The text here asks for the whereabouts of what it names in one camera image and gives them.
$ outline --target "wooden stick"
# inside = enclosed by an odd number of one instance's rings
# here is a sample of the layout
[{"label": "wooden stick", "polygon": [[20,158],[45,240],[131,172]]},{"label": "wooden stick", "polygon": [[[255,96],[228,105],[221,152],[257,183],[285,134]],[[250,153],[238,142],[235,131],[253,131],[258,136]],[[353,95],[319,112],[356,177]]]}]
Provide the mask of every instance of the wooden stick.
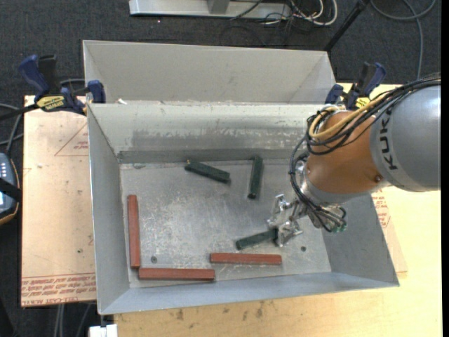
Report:
[{"label": "wooden stick", "polygon": [[129,259],[131,268],[140,267],[140,233],[138,198],[128,196]]},{"label": "wooden stick", "polygon": [[212,281],[215,271],[205,268],[140,268],[140,279],[185,279]]},{"label": "wooden stick", "polygon": [[281,255],[261,253],[211,253],[211,263],[240,263],[244,265],[280,265]]}]

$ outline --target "blue clamp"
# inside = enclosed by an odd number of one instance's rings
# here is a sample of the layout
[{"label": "blue clamp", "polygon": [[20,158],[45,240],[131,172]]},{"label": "blue clamp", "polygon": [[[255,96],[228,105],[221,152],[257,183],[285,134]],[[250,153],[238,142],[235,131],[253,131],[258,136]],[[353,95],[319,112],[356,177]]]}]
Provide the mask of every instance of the blue clamp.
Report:
[{"label": "blue clamp", "polygon": [[352,84],[347,94],[346,108],[356,110],[357,99],[360,96],[369,96],[382,83],[386,75],[386,69],[378,62],[374,65],[365,62],[360,77]]},{"label": "blue clamp", "polygon": [[[39,59],[37,55],[31,55],[20,63],[20,74],[37,89],[34,104],[46,112],[67,111],[85,115],[86,104],[56,82],[55,64],[55,56]],[[83,91],[91,93],[94,103],[106,102],[105,90],[98,80],[89,81]]]},{"label": "blue clamp", "polygon": [[343,95],[343,86],[335,84],[328,93],[326,98],[326,104],[336,104],[340,97]]}]

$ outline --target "black cable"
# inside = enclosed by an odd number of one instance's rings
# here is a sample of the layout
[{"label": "black cable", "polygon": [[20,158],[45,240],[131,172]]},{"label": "black cable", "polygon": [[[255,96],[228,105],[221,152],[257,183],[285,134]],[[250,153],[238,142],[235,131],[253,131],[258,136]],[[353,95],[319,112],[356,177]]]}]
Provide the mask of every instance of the black cable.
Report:
[{"label": "black cable", "polygon": [[256,2],[253,6],[251,6],[248,10],[246,10],[246,11],[244,11],[244,12],[242,12],[242,13],[239,13],[237,16],[234,16],[234,17],[231,18],[230,20],[237,20],[237,19],[242,18],[243,16],[249,14],[251,11],[253,11],[255,8],[257,8],[257,7],[260,5],[260,3],[262,3],[263,1],[264,1],[264,0],[259,0],[259,1],[257,1],[257,2]]},{"label": "black cable", "polygon": [[[10,109],[10,110],[15,110],[15,111],[19,109],[18,107],[15,107],[15,106],[12,106],[12,105],[3,104],[3,103],[0,103],[0,107],[5,108],[5,109]],[[21,133],[20,135],[14,136],[13,141],[19,140],[22,137],[23,137],[23,133]],[[0,141],[0,146],[7,145],[7,144],[10,143],[10,141],[11,141],[10,139],[4,140],[4,141]]]},{"label": "black cable", "polygon": [[[340,129],[340,131],[337,132],[335,135],[333,135],[332,137],[327,138],[325,140],[317,141],[317,140],[311,139],[309,136],[309,129],[307,129],[307,133],[304,136],[307,140],[307,148],[312,154],[328,154],[328,153],[331,153],[332,151],[335,151],[337,148],[349,145],[349,144],[353,143],[355,140],[357,140],[358,138],[360,138],[360,136],[363,133],[365,133],[369,129],[369,127],[372,124],[374,124],[387,111],[387,109],[392,108],[393,106],[397,105],[398,103],[400,103],[402,101],[402,99],[407,98],[411,93],[413,93],[415,91],[421,90],[426,87],[437,86],[437,85],[441,85],[441,74],[440,73],[429,75],[422,79],[412,81],[409,84],[399,86],[398,88],[395,88],[394,90],[391,90],[390,92],[380,94],[380,95],[384,95],[384,100],[382,102],[376,104],[376,106],[374,106],[372,109],[367,110],[367,112],[364,115],[360,116],[359,118],[356,118],[354,124],[350,128],[346,128],[342,132],[340,132],[341,131],[341,129]],[[308,121],[313,120],[314,117],[316,117],[316,116],[317,115],[310,117],[308,119]],[[353,133],[353,131],[355,130],[356,127],[360,126],[363,122],[367,121],[371,117],[375,117],[375,118],[370,122],[369,126],[367,126],[353,140],[351,140],[347,143],[338,143],[323,152],[312,151],[312,149],[311,149],[312,146],[328,145],[329,143],[335,142],[336,140],[339,140],[340,138],[345,138],[347,140],[347,138],[349,138],[349,136]]]},{"label": "black cable", "polygon": [[386,18],[390,18],[392,20],[402,20],[402,21],[410,21],[410,20],[414,20],[414,19],[418,19],[423,17],[424,15],[426,15],[434,6],[435,6],[436,0],[432,0],[432,2],[430,3],[430,5],[425,8],[421,13],[416,14],[415,12],[412,11],[411,16],[396,16],[396,15],[390,15],[385,13],[384,11],[381,11],[375,4],[373,1],[371,1],[371,6],[381,15],[385,16]]},{"label": "black cable", "polygon": [[70,85],[70,84],[85,84],[86,80],[85,79],[80,79],[80,78],[76,78],[76,79],[67,79],[67,80],[62,80],[60,81],[61,85]]},{"label": "black cable", "polygon": [[[410,9],[410,11],[412,12],[413,15],[416,15],[415,9],[411,6],[411,4],[407,0],[402,0],[402,2]],[[388,15],[388,14],[384,13],[383,11],[379,10],[377,8],[377,6],[373,4],[372,1],[371,1],[371,4],[373,5],[373,8],[378,13],[380,13],[381,15],[383,15],[383,16],[385,16],[387,18],[395,19],[392,15]],[[418,32],[420,34],[420,52],[419,52],[419,55],[418,55],[418,66],[417,66],[417,76],[416,76],[416,78],[419,79],[419,77],[421,75],[422,55],[424,53],[424,34],[422,32],[422,26],[421,26],[420,19],[419,18],[415,18],[415,20],[416,20],[416,24],[418,26]]]},{"label": "black cable", "polygon": [[260,42],[260,45],[261,45],[261,46],[263,46],[263,47],[266,46],[265,41],[262,40],[262,38],[261,38],[259,35],[257,35],[257,34],[256,34],[252,29],[250,29],[249,27],[242,26],[242,25],[231,25],[231,26],[228,26],[228,27],[224,28],[224,29],[220,32],[220,35],[219,35],[219,37],[218,37],[218,41],[220,42],[220,45],[221,45],[221,46],[225,46],[225,45],[223,44],[222,38],[223,38],[223,36],[225,35],[225,33],[228,32],[230,29],[242,29],[242,30],[245,30],[245,31],[249,32],[253,37],[255,37],[255,38]]},{"label": "black cable", "polygon": [[61,315],[59,318],[59,337],[64,337],[64,308],[65,305],[62,305]]},{"label": "black cable", "polygon": [[11,148],[13,146],[15,133],[17,132],[17,129],[19,127],[20,120],[22,120],[22,115],[19,115],[17,117],[17,119],[15,120],[13,130],[11,131],[11,134],[9,135],[8,144],[7,144],[6,149],[5,149],[5,154],[7,154],[8,156],[10,156],[10,154],[11,154]]},{"label": "black cable", "polygon": [[81,331],[83,330],[83,327],[84,327],[84,322],[86,321],[86,318],[87,318],[87,315],[89,313],[91,306],[92,306],[91,304],[88,304],[86,310],[84,311],[83,317],[81,318],[81,321],[79,322],[78,331],[76,332],[75,337],[79,337],[81,335]]}]

